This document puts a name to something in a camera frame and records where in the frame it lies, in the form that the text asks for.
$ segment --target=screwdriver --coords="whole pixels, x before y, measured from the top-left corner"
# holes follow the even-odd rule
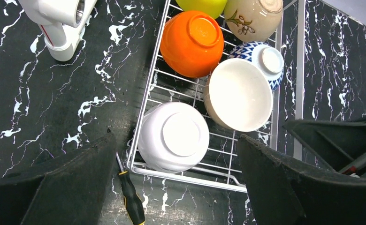
[[[116,154],[118,165],[120,166],[121,172],[118,177],[121,180],[122,194],[124,198],[124,204],[126,211],[128,212],[129,218],[133,225],[143,225],[145,224],[145,211],[143,209],[142,200],[136,193],[135,186],[133,186],[132,181],[129,177],[129,172],[124,170],[121,160]]]

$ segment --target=red stripe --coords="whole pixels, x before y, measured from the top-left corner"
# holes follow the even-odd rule
[[[347,169],[345,172],[343,172],[342,174],[347,174],[350,175],[349,173],[355,173],[357,170],[357,168],[355,166],[351,166],[349,169]]]
[[[45,33],[45,35],[46,35],[47,40],[48,40],[48,41],[50,42],[50,44],[54,47],[54,45],[53,45],[53,43],[52,43],[52,40],[50,39],[49,35],[47,34],[47,32],[46,32],[46,30],[45,30],[44,26],[42,26],[42,25],[41,25],[41,28],[42,28],[42,30],[44,31],[44,33]]]

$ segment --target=orange bowl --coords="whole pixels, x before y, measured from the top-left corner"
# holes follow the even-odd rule
[[[223,34],[218,23],[199,11],[172,17],[164,28],[160,50],[165,62],[183,76],[210,74],[223,53]]]

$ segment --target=marble surface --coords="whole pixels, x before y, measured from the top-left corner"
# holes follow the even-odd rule
[[[163,0],[99,1],[76,55],[60,63],[18,2],[0,0],[0,178],[73,151],[107,128],[117,137],[118,151],[126,153],[163,6]],[[297,3],[284,15],[287,72],[280,88],[280,124],[295,117]],[[305,43],[305,118],[348,120],[366,114],[366,28],[318,0],[307,1]],[[258,139],[267,142],[267,137]],[[293,137],[282,128],[277,150],[293,155]],[[310,154],[304,160],[317,164]],[[129,224],[114,170],[99,223]],[[256,223],[245,193],[137,174],[131,178],[144,200],[146,224]]]

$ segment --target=wire dish rack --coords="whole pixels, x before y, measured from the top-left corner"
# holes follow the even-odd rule
[[[166,0],[147,85],[128,154],[127,165],[134,173],[208,187],[247,192],[235,151],[235,144],[242,133],[217,125],[207,115],[203,101],[203,91],[207,77],[190,79],[181,76],[166,64],[160,53],[160,42],[165,23],[180,12],[182,10],[174,0]],[[228,30],[223,16],[217,18],[216,21],[224,36],[225,46],[221,59],[223,61],[227,59],[232,48],[242,42]],[[282,23],[267,41],[269,45],[274,46],[279,51],[281,51],[281,30]],[[272,149],[276,149],[277,146],[279,95],[280,91],[277,89],[274,92],[273,112],[268,122],[257,131],[246,133]],[[210,132],[208,151],[201,162],[188,171],[175,174],[158,172],[146,167],[145,161],[140,157],[140,152],[137,149],[137,141],[144,113],[158,104],[171,101],[184,102],[195,107],[204,116]]]

